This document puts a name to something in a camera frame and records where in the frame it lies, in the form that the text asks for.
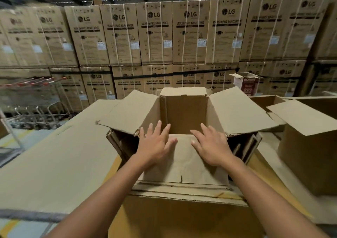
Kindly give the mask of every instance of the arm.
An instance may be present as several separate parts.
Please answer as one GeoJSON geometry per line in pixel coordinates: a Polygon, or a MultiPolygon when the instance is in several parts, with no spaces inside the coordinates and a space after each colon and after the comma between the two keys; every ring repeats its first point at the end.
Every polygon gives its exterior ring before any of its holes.
{"type": "Polygon", "coordinates": [[[249,206],[270,238],[327,238],[323,231],[306,219],[299,211],[256,176],[234,156],[225,134],[201,124],[203,134],[191,130],[198,141],[192,146],[209,164],[223,167],[243,193],[249,206]]]}
{"type": "Polygon", "coordinates": [[[137,153],[90,197],[59,223],[48,238],[103,237],[141,173],[168,154],[177,139],[168,140],[170,124],[161,131],[161,121],[153,131],[150,124],[146,137],[140,129],[137,153]]]}

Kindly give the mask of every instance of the hand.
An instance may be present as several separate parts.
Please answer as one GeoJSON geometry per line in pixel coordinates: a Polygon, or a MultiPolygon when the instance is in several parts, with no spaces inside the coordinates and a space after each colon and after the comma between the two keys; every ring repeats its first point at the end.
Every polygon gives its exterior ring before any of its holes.
{"type": "Polygon", "coordinates": [[[198,141],[192,141],[192,146],[208,164],[221,165],[224,168],[229,166],[230,162],[237,157],[230,150],[227,136],[217,132],[212,126],[207,128],[203,123],[200,126],[204,134],[191,130],[191,133],[198,139],[198,141]]]}
{"type": "Polygon", "coordinates": [[[152,123],[149,125],[147,134],[144,134],[144,129],[140,129],[139,144],[136,155],[141,156],[145,160],[146,168],[157,163],[163,156],[167,155],[172,146],[178,142],[177,138],[169,139],[168,133],[171,124],[167,124],[161,131],[161,121],[158,121],[156,128],[153,131],[152,123]]]}

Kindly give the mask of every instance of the white label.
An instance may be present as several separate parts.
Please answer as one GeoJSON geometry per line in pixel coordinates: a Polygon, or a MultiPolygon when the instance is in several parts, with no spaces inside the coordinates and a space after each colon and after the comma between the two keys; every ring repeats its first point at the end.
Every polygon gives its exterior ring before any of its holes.
{"type": "Polygon", "coordinates": [[[269,44],[278,44],[278,40],[280,40],[280,36],[272,35],[269,39],[269,44]]]}
{"type": "Polygon", "coordinates": [[[107,95],[107,99],[116,99],[116,95],[107,95]]]}
{"type": "Polygon", "coordinates": [[[62,44],[62,46],[65,51],[74,51],[72,44],[62,44]]]}
{"type": "Polygon", "coordinates": [[[198,39],[198,47],[206,47],[207,39],[198,39]]]}
{"type": "Polygon", "coordinates": [[[2,50],[3,50],[4,53],[14,53],[14,51],[12,50],[12,48],[9,45],[3,45],[2,50]]]}
{"type": "Polygon", "coordinates": [[[97,42],[97,49],[99,51],[107,50],[107,45],[104,42],[97,42]]]}
{"type": "Polygon", "coordinates": [[[312,44],[315,40],[315,34],[307,34],[304,38],[304,44],[312,44]]]}
{"type": "Polygon", "coordinates": [[[287,92],[284,96],[285,97],[292,97],[294,95],[294,92],[287,92]]]}
{"type": "Polygon", "coordinates": [[[139,50],[139,42],[138,41],[130,42],[130,47],[132,50],[139,50]]]}
{"type": "Polygon", "coordinates": [[[40,45],[32,45],[32,47],[33,47],[33,51],[35,53],[42,53],[42,49],[41,49],[40,45]]]}
{"type": "Polygon", "coordinates": [[[242,40],[233,40],[232,48],[241,48],[241,46],[242,46],[242,40]]]}
{"type": "Polygon", "coordinates": [[[172,40],[164,40],[164,48],[172,48],[172,40]]]}
{"type": "Polygon", "coordinates": [[[86,94],[78,95],[80,100],[88,100],[88,97],[86,94]]]}

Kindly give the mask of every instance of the forearm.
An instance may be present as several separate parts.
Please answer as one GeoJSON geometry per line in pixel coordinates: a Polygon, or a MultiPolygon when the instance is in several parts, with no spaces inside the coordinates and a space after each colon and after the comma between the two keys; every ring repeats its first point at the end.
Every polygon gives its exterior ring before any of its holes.
{"type": "Polygon", "coordinates": [[[223,167],[243,193],[270,238],[328,237],[237,158],[223,167]]]}
{"type": "Polygon", "coordinates": [[[57,225],[48,238],[103,237],[124,198],[145,169],[145,162],[134,155],[107,182],[57,225]]]}

